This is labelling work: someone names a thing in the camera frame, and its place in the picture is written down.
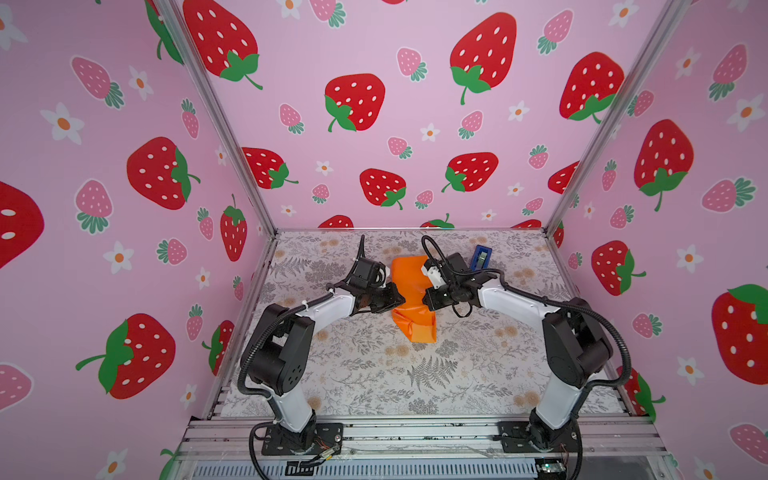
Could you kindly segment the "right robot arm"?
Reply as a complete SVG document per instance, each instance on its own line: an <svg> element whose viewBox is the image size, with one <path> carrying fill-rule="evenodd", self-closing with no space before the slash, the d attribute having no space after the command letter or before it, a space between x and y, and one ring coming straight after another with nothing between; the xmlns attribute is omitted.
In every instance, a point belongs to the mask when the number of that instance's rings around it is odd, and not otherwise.
<svg viewBox="0 0 768 480"><path fill-rule="evenodd" d="M591 391L625 381L601 379L613 356L606 333L613 327L581 298L567 302L509 285L498 269L470 270L460 254L427 255L422 273L430 280L423 303L432 311L466 303L527 324L543 335L550 379L530 415L530 430L554 435L577 418Z"/></svg>

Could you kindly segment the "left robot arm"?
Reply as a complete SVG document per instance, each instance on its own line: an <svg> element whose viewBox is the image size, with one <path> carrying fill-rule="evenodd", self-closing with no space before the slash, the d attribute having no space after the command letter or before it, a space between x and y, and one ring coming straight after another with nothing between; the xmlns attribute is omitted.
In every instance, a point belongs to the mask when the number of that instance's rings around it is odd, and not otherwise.
<svg viewBox="0 0 768 480"><path fill-rule="evenodd" d="M387 279L383 263L359 258L346 277L327 285L321 296L295 307L267 306L241 356L237 390L264 398L284 431L311 432L316 413L304 396L301 380L314 335L338 320L389 312L404 302Z"/></svg>

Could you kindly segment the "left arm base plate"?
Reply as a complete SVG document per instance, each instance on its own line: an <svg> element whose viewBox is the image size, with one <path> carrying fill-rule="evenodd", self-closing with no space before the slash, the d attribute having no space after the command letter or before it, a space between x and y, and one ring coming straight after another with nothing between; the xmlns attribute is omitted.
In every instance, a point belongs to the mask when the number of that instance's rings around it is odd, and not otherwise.
<svg viewBox="0 0 768 480"><path fill-rule="evenodd" d="M263 456L319 455L326 450L338 450L343 442L343 423L312 423L300 432L291 432L280 425L267 428L262 441Z"/></svg>

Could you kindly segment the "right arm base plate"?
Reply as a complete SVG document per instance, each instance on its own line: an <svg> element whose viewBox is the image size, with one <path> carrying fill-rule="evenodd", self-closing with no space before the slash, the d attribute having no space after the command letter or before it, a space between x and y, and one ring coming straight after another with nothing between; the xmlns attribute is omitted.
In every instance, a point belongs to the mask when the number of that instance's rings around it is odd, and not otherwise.
<svg viewBox="0 0 768 480"><path fill-rule="evenodd" d="M524 421L502 421L497 427L495 439L501 443L505 453L578 453L582 449L572 421L559 429L551 429L544 423Z"/></svg>

